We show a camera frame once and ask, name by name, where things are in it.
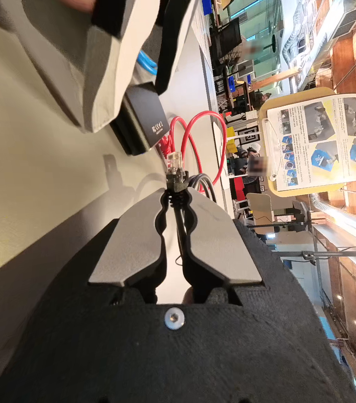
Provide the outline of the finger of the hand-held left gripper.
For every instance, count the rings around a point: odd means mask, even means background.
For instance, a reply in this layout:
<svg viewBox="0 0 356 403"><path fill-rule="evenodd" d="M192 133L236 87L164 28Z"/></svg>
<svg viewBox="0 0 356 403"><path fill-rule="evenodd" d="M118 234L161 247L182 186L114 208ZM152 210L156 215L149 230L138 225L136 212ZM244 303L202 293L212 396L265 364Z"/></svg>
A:
<svg viewBox="0 0 356 403"><path fill-rule="evenodd" d="M13 33L68 118L96 133L116 118L160 1L0 1L0 27Z"/></svg>
<svg viewBox="0 0 356 403"><path fill-rule="evenodd" d="M171 78L198 7L197 0L161 1L156 25L162 28L161 48L157 61L155 89L162 95L168 89Z"/></svg>

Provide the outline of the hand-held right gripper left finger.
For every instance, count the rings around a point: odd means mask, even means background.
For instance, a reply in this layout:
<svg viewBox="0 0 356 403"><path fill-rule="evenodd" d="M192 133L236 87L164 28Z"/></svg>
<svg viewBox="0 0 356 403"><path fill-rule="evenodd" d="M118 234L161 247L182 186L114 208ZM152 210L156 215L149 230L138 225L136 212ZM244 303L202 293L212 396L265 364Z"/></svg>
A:
<svg viewBox="0 0 356 403"><path fill-rule="evenodd" d="M140 200L118 220L101 254L90 284L157 288L166 277L168 194L158 189Z"/></svg>

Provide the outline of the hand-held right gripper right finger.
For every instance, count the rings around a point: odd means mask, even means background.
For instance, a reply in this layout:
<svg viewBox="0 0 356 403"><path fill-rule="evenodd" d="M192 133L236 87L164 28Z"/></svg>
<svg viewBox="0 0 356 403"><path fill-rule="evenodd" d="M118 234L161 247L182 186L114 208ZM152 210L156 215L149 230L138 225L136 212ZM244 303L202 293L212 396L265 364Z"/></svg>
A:
<svg viewBox="0 0 356 403"><path fill-rule="evenodd" d="M260 285L261 275L228 213L192 187L186 194L183 271L188 282Z"/></svg>

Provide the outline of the black ethernet adapter hub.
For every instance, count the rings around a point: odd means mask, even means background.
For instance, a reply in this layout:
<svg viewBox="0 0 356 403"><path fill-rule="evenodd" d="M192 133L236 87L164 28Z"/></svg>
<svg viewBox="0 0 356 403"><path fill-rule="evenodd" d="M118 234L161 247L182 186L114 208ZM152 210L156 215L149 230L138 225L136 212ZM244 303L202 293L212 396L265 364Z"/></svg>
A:
<svg viewBox="0 0 356 403"><path fill-rule="evenodd" d="M168 134L170 125L153 82L125 91L120 112L110 127L128 156L148 152Z"/></svg>

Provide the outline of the black monitor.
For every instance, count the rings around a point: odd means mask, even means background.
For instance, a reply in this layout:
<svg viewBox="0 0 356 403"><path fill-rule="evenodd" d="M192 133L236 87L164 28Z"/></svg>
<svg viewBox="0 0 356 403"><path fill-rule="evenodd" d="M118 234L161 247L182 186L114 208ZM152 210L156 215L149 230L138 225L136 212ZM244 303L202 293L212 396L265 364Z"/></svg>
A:
<svg viewBox="0 0 356 403"><path fill-rule="evenodd" d="M216 34L217 57L222 58L242 42L239 18L231 20Z"/></svg>

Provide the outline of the red plastic bin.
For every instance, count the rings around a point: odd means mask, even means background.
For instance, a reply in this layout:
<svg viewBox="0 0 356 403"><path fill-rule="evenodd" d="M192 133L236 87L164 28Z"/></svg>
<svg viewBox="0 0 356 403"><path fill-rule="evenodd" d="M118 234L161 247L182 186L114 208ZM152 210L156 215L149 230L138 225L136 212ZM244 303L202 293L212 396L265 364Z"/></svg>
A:
<svg viewBox="0 0 356 403"><path fill-rule="evenodd" d="M230 193L231 199L236 201L244 201L246 196L244 194L244 183L242 177L230 179Z"/></svg>

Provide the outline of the yellow and black boxes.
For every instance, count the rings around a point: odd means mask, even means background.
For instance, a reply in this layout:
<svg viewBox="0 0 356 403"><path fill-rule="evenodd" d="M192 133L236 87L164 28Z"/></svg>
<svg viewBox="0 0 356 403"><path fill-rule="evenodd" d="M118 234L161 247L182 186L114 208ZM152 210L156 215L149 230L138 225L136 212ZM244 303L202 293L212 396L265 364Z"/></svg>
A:
<svg viewBox="0 0 356 403"><path fill-rule="evenodd" d="M237 146L235 144L236 133L233 127L228 127L226 129L226 155L235 154L238 152Z"/></svg>

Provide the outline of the black and white tag board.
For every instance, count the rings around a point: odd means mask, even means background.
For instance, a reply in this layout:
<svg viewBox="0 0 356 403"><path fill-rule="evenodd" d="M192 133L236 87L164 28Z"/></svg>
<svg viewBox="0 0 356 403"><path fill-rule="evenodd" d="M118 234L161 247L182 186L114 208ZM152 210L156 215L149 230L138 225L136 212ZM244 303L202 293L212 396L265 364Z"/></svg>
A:
<svg viewBox="0 0 356 403"><path fill-rule="evenodd" d="M242 135L242 137L240 138L240 144L251 144L260 141L258 126L246 128L240 131L239 135Z"/></svg>

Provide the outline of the instruction sheet on stand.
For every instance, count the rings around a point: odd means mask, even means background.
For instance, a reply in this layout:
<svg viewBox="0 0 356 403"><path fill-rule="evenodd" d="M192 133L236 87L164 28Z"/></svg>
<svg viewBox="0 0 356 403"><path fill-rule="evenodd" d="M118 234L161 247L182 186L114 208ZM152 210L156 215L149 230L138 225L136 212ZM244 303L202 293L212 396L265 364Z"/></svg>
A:
<svg viewBox="0 0 356 403"><path fill-rule="evenodd" d="M234 115L227 122L236 135L246 129L247 116ZM232 176L242 177L244 194L271 198L271 209L283 209L279 201L298 200L312 209L312 194L330 205L356 215L356 93L336 94L327 88L269 99L251 127L259 127L260 141L236 143L255 148L269 157L267 173L252 180L240 170L239 156L229 154Z"/></svg>

